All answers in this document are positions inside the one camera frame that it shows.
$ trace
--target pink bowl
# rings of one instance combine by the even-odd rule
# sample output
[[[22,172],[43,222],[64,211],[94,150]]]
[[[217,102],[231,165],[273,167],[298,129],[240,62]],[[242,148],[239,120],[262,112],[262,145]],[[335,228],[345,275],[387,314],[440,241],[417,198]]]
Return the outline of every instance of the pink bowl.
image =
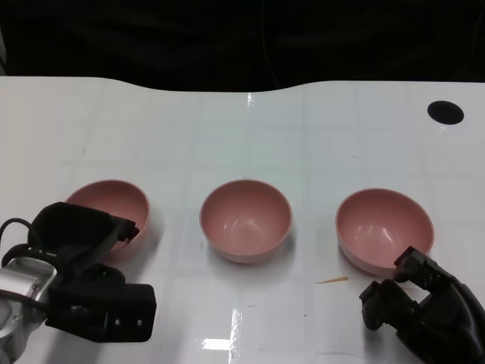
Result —
[[[118,241],[111,249],[108,262],[132,256],[143,242],[149,225],[150,203],[144,192],[134,184],[124,180],[100,180],[79,188],[66,202],[135,221],[138,235],[130,242]]]
[[[283,245],[292,212],[285,196],[259,180],[235,180],[218,187],[200,210],[200,225],[211,246],[238,263],[269,260]]]
[[[428,254],[433,223],[402,193],[369,189],[347,197],[336,212],[336,234],[347,258],[374,275],[392,276],[394,262],[409,247]]]

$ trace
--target small wooden stick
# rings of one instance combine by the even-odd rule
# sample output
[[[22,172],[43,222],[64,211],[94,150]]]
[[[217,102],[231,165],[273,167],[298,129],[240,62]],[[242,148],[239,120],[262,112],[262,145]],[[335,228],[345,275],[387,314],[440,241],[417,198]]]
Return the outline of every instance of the small wooden stick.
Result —
[[[348,281],[348,280],[349,280],[349,277],[338,277],[338,278],[334,278],[334,279],[329,279],[328,281],[314,282],[314,284],[343,282],[343,281]]]

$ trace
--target bowl rim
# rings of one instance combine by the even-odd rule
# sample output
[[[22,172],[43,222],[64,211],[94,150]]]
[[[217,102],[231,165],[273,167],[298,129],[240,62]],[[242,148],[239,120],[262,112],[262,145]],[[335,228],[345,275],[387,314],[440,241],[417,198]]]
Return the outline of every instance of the bowl rim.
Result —
[[[122,245],[122,246],[119,246],[119,247],[117,247],[115,249],[112,249],[110,251],[110,254],[112,254],[113,252],[116,252],[116,251],[118,251],[120,249],[123,249],[124,247],[128,246],[129,243],[133,242],[137,237],[141,236],[141,234],[143,232],[145,232],[145,230],[148,228],[149,223],[150,223],[150,215],[151,215],[150,214],[150,210],[151,210],[151,206],[150,206],[149,198],[147,197],[146,193],[143,192],[143,190],[140,187],[138,187],[137,185],[135,185],[135,184],[133,184],[131,182],[128,182],[127,180],[117,180],[117,179],[109,179],[108,178],[108,179],[105,179],[105,180],[95,180],[94,182],[91,182],[89,184],[86,184],[86,185],[78,188],[77,190],[75,190],[74,192],[72,192],[72,194],[70,194],[68,198],[66,198],[65,202],[66,203],[69,203],[69,200],[71,198],[73,198],[74,195],[76,195],[77,193],[79,193],[82,190],[85,190],[88,187],[94,186],[95,184],[105,184],[107,182],[116,182],[116,183],[126,184],[126,185],[128,185],[130,187],[134,187],[136,190],[138,190],[142,194],[143,198],[145,199],[146,207],[148,209],[148,213],[146,215],[146,220],[145,220],[145,224],[143,225],[143,228],[140,229],[139,233],[132,240],[125,242],[125,244]]]
[[[278,194],[283,197],[283,200],[285,201],[286,203],[286,206],[288,207],[288,211],[289,211],[289,224],[288,224],[288,228],[286,229],[286,232],[285,234],[283,235],[283,237],[274,245],[270,246],[269,248],[265,249],[265,250],[262,250],[260,252],[257,252],[257,253],[248,253],[248,254],[242,254],[242,253],[233,253],[231,251],[228,251],[228,250],[225,250],[225,249],[222,249],[220,248],[217,244],[213,243],[211,241],[211,239],[209,239],[209,237],[207,236],[207,234],[205,233],[205,230],[204,230],[204,227],[202,226],[202,212],[204,211],[204,207],[205,207],[205,204],[206,202],[208,201],[208,199],[215,193],[217,192],[219,189],[221,189],[222,187],[225,187],[229,184],[236,184],[236,183],[241,183],[241,182],[253,182],[255,184],[264,184],[265,186],[268,186],[270,188],[272,188],[273,190],[275,190],[276,192],[278,192]],[[202,203],[202,206],[200,208],[200,213],[199,213],[199,224],[200,224],[200,228],[202,230],[202,233],[204,234],[205,236],[205,239],[207,239],[207,241],[209,242],[209,244],[211,244],[211,246],[213,248],[215,248],[216,250],[219,250],[223,253],[226,253],[226,254],[230,254],[232,256],[241,256],[241,257],[250,257],[250,256],[261,256],[261,255],[264,255],[264,254],[267,254],[269,253],[270,251],[276,249],[278,246],[280,246],[283,241],[285,241],[285,239],[288,237],[290,231],[291,231],[291,228],[293,226],[293,211],[291,209],[291,205],[289,204],[289,201],[288,199],[285,197],[285,195],[280,191],[278,190],[275,186],[273,186],[272,184],[269,184],[268,182],[264,182],[262,180],[255,180],[253,178],[240,178],[238,180],[230,180],[229,182],[226,182],[225,184],[221,184],[220,186],[214,188],[208,195],[207,197],[205,197],[204,199],[204,202]]]
[[[428,215],[428,213],[426,212],[426,210],[423,208],[423,206],[421,206],[418,202],[416,202],[414,199],[412,199],[411,197],[409,197],[408,195],[405,195],[404,193],[401,193],[399,191],[396,191],[396,190],[391,190],[389,188],[380,188],[380,187],[375,187],[375,188],[364,188],[363,190],[359,190],[359,191],[356,191],[354,193],[351,193],[350,195],[348,195],[339,205],[339,208],[336,210],[336,214],[335,214],[335,229],[336,229],[336,234],[337,234],[337,237],[338,237],[338,240],[343,244],[345,245],[345,247],[347,248],[347,250],[354,256],[356,257],[357,259],[365,262],[366,264],[369,264],[369,265],[372,265],[374,267],[378,267],[378,268],[385,268],[385,269],[395,269],[396,266],[394,264],[392,265],[377,265],[377,264],[373,264],[373,263],[370,263],[369,261],[363,259],[362,257],[358,256],[357,254],[355,254],[350,248],[349,248],[349,245],[347,244],[347,242],[343,239],[342,237],[342,234],[340,233],[340,229],[339,229],[339,224],[338,224],[338,219],[339,219],[339,213],[340,213],[340,209],[342,208],[343,204],[346,203],[350,198],[352,198],[353,196],[357,195],[357,194],[360,194],[360,193],[366,193],[366,192],[371,192],[371,191],[384,191],[384,192],[391,192],[391,193],[394,193],[396,195],[399,195],[401,197],[404,197],[405,199],[408,199],[409,201],[413,202],[423,213],[424,213],[424,216],[426,216],[427,218],[427,221],[429,222],[430,226],[431,226],[431,243],[427,249],[426,252],[422,252],[423,254],[427,255],[430,251],[431,251],[431,248],[433,248],[433,245],[434,245],[434,226],[433,226],[433,222],[431,221],[431,217]]]

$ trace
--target glossy table surface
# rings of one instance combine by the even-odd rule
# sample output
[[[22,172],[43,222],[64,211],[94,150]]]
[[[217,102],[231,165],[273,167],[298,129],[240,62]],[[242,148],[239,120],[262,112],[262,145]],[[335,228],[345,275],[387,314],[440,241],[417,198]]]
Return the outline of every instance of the glossy table surface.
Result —
[[[32,220],[105,178],[137,184],[152,204],[149,239],[118,266],[155,288],[152,339],[94,344],[42,326],[18,363],[418,363],[392,328],[365,329],[358,296],[375,278],[339,251],[335,213],[366,187],[409,195],[434,223],[431,256],[485,303],[484,96],[464,83],[223,94],[0,77],[0,220]],[[459,105],[463,122],[433,121],[436,100]],[[266,265],[223,261],[199,227],[208,193],[242,177],[274,184],[293,207],[293,243]],[[25,237],[10,227],[0,253]],[[315,283],[339,277],[349,279]]]

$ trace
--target black hole in table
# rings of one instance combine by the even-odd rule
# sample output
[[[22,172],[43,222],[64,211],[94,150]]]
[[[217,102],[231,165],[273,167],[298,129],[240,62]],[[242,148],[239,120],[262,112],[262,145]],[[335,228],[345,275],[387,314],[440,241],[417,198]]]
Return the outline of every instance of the black hole in table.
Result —
[[[465,117],[463,110],[449,101],[431,102],[427,107],[427,113],[433,120],[445,125],[461,123]]]

